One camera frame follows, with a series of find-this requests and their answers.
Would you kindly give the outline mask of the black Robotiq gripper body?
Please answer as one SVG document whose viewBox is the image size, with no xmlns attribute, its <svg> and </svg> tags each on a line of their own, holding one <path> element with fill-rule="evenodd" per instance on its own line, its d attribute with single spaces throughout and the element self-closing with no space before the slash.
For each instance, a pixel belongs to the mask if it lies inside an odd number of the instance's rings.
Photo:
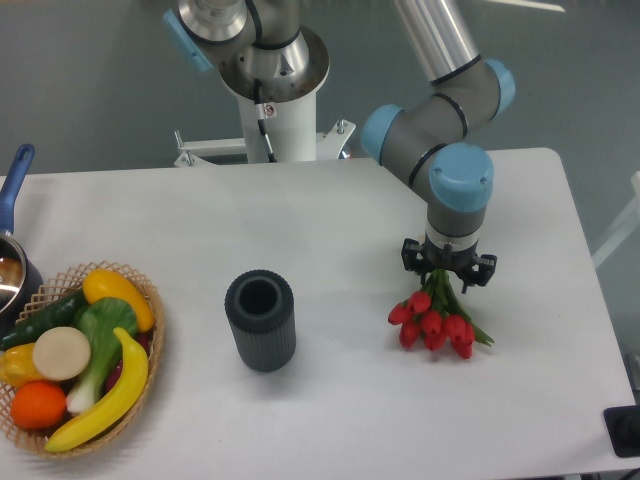
<svg viewBox="0 0 640 480">
<path fill-rule="evenodd" d="M 477 254 L 475 247 L 454 251 L 451 245 L 439 248 L 430 241 L 426 241 L 420 252 L 425 263 L 425 271 L 431 273 L 435 270 L 446 270 L 461 274 L 471 269 L 476 264 Z"/>
</svg>

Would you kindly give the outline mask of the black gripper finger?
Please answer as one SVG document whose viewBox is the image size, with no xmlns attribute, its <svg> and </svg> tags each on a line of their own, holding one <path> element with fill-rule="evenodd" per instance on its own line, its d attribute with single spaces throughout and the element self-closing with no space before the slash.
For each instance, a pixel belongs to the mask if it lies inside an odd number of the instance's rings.
<svg viewBox="0 0 640 480">
<path fill-rule="evenodd" d="M 422 245 L 417 240 L 405 238 L 401 259 L 404 269 L 418 276 L 420 285 L 423 286 L 426 281 L 426 264 L 422 256 Z"/>
<path fill-rule="evenodd" d="M 470 287 L 485 287 L 496 271 L 497 260 L 493 254 L 474 254 L 459 273 L 463 282 L 461 292 L 466 293 Z"/>
</svg>

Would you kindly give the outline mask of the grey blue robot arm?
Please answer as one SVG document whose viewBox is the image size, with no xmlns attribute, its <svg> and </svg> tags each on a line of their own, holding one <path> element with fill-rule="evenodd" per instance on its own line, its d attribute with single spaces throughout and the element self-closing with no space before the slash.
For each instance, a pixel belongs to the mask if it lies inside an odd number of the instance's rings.
<svg viewBox="0 0 640 480">
<path fill-rule="evenodd" d="M 361 144 L 427 204 L 424 240 L 403 244 L 405 269 L 421 277 L 442 270 L 483 286 L 497 265 L 477 252 L 494 167 L 466 138 L 511 104 L 514 79 L 480 55 L 455 2 L 394 7 L 433 91 L 412 110 L 379 107 Z M 235 95 L 250 162 L 319 158 L 327 143 L 316 133 L 315 96 L 330 63 L 323 41 L 302 25 L 298 2 L 179 1 L 163 23 L 187 61 L 217 70 Z"/>
</svg>

